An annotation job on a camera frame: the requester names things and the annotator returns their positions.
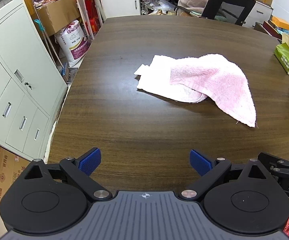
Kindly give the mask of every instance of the triangular hole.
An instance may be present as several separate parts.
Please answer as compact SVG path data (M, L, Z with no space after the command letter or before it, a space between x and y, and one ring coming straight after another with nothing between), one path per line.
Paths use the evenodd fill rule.
M250 173L249 173L249 178L256 178L256 179L266 179L266 177L263 175L261 170L257 165L252 165Z
M38 178L42 178L42 177L43 177L43 175L40 171L40 167L38 165L35 165L31 168L31 170L25 176L25 179L38 179Z

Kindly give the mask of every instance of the wooden table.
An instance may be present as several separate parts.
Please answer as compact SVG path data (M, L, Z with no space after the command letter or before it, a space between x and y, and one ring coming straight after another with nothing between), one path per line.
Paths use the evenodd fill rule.
M277 39L207 19L131 16L107 19L71 86L53 138L49 163L99 147L92 178L109 190L180 190L198 178L196 148L235 163L261 151L289 160L289 75L273 55ZM175 102L137 90L133 74L154 55L219 53L249 80L258 128L222 112L207 98Z

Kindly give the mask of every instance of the flour bag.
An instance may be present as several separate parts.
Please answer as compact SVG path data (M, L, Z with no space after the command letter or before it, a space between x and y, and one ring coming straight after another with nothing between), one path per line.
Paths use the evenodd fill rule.
M56 39L62 48L70 67L73 67L86 54L89 44L80 27L79 21L74 20L56 33Z

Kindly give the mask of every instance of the ridged gray surface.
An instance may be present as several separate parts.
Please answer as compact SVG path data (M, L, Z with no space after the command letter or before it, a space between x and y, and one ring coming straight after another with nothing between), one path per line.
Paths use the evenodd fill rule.
M120 191L110 201L95 203L74 227L52 236L9 232L2 240L287 240L284 233L244 237L211 223L197 203L177 199L173 192Z

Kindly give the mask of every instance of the green tissue package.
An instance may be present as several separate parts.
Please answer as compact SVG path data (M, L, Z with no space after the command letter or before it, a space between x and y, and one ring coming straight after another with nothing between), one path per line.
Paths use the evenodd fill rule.
M276 46L274 55L278 58L279 62L289 75L289 46L282 43Z

